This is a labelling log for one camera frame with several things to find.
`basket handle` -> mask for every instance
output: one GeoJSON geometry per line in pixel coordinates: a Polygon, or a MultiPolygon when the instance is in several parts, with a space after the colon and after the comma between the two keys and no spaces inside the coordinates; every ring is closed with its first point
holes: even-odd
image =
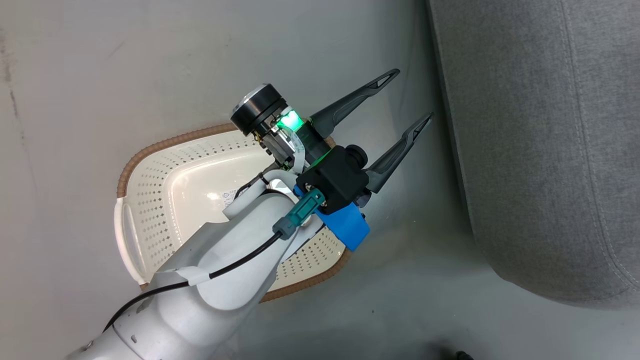
{"type": "Polygon", "coordinates": [[[145,276],[141,274],[141,272],[138,270],[138,267],[135,265],[135,262],[133,260],[133,256],[136,256],[140,260],[138,263],[144,264],[144,262],[142,262],[140,258],[140,254],[139,254],[140,249],[138,246],[138,241],[137,239],[128,239],[129,241],[127,241],[127,236],[124,231],[123,217],[126,216],[128,218],[128,223],[129,223],[129,226],[131,227],[131,230],[132,230],[131,232],[133,236],[135,236],[136,234],[136,231],[133,225],[133,215],[131,213],[131,209],[129,208],[129,206],[125,207],[124,205],[125,204],[124,204],[123,197],[119,197],[116,199],[116,206],[115,206],[115,209],[113,210],[113,225],[116,231],[116,243],[118,244],[120,257],[122,258],[122,261],[124,262],[124,266],[127,268],[127,271],[129,271],[129,274],[131,275],[131,277],[135,281],[137,281],[138,284],[140,285],[146,284],[147,281],[145,280],[145,276]],[[136,248],[138,249],[138,254],[132,254],[130,250],[131,247],[127,246],[128,243],[136,244],[136,248]]]}

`gray upholstery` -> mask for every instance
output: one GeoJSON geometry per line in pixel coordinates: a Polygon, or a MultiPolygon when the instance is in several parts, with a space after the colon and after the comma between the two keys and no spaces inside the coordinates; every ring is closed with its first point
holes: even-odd
{"type": "Polygon", "coordinates": [[[640,1],[430,7],[488,262],[548,299],[640,305],[640,1]]]}

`cable connector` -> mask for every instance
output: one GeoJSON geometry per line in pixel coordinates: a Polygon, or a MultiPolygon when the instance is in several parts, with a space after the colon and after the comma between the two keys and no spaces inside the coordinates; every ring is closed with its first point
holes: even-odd
{"type": "Polygon", "coordinates": [[[296,228],[302,225],[323,202],[324,195],[320,190],[313,188],[307,191],[288,214],[273,224],[273,232],[280,231],[282,233],[280,238],[283,240],[290,238],[296,232],[296,228]]]}

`concrete floor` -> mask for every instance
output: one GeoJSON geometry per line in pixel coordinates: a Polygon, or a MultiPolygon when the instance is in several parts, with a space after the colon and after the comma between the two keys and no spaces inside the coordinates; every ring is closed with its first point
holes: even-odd
{"type": "Polygon", "coordinates": [[[420,1],[9,0],[0,24],[3,359],[60,358],[137,294],[112,211],[138,150],[228,122],[262,82],[309,115],[394,67],[334,136],[373,159],[437,114],[366,208],[370,237],[334,278],[259,305],[216,357],[637,357],[640,313],[555,304],[476,250],[420,1]]]}

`woven brown trim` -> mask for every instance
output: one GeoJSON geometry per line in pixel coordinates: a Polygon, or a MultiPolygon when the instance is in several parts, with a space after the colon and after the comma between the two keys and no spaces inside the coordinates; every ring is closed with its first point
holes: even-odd
{"type": "Polygon", "coordinates": [[[317,274],[316,276],[310,277],[307,280],[296,282],[295,284],[292,284],[289,286],[285,286],[284,288],[269,291],[264,295],[262,300],[260,300],[260,303],[275,300],[283,296],[291,295],[297,291],[310,288],[313,285],[317,285],[329,279],[330,277],[337,274],[340,270],[342,270],[342,268],[347,263],[347,261],[349,261],[350,257],[351,257],[351,251],[349,249],[344,249],[344,252],[342,252],[340,259],[338,259],[338,261],[336,261],[335,264],[333,264],[333,266],[331,266],[327,271],[317,274]]]}
{"type": "MultiPolygon", "coordinates": [[[[236,129],[237,129],[236,126],[233,124],[212,126],[212,127],[207,127],[205,129],[200,129],[200,130],[192,131],[190,133],[175,136],[173,138],[147,146],[146,148],[142,149],[137,154],[135,154],[131,158],[131,160],[129,160],[129,162],[125,165],[124,169],[122,170],[122,174],[120,174],[120,179],[118,180],[118,190],[116,192],[116,196],[117,197],[127,196],[127,184],[129,183],[129,178],[133,173],[133,169],[135,169],[136,166],[138,166],[138,164],[142,160],[144,160],[147,156],[153,154],[154,152],[164,150],[171,146],[185,143],[188,141],[196,140],[199,138],[205,138],[211,135],[222,134],[222,133],[226,133],[236,129]]],[[[335,146],[335,142],[331,137],[328,137],[324,140],[331,148],[335,146]]],[[[260,302],[274,300],[279,297],[290,295],[297,291],[304,290],[306,288],[310,288],[313,285],[319,284],[320,282],[323,282],[329,279],[330,277],[334,276],[335,274],[337,274],[338,271],[340,271],[342,267],[344,267],[347,261],[349,261],[350,257],[351,257],[351,251],[349,251],[349,249],[344,249],[344,252],[342,253],[341,257],[338,259],[338,261],[336,261],[335,264],[333,264],[333,266],[331,266],[327,271],[321,274],[318,274],[316,276],[310,277],[307,280],[300,281],[289,286],[285,286],[284,288],[269,291],[268,293],[265,294],[265,296],[262,298],[260,302]]],[[[144,289],[147,286],[148,286],[148,283],[142,284],[140,285],[140,289],[144,291],[144,289]]]]}
{"type": "Polygon", "coordinates": [[[174,136],[173,138],[157,142],[153,145],[149,145],[146,148],[138,151],[137,154],[129,160],[129,162],[125,165],[122,170],[122,174],[120,174],[120,180],[118,180],[118,190],[116,193],[117,197],[125,197],[127,196],[127,183],[129,182],[129,178],[131,177],[131,173],[133,169],[147,156],[153,154],[154,152],[164,150],[168,147],[178,145],[179,143],[184,143],[192,140],[196,140],[199,138],[204,138],[206,136],[216,135],[226,133],[228,131],[236,130],[236,126],[233,124],[224,124],[218,126],[207,127],[205,129],[200,129],[196,131],[192,131],[190,133],[182,134],[179,136],[174,136]]]}

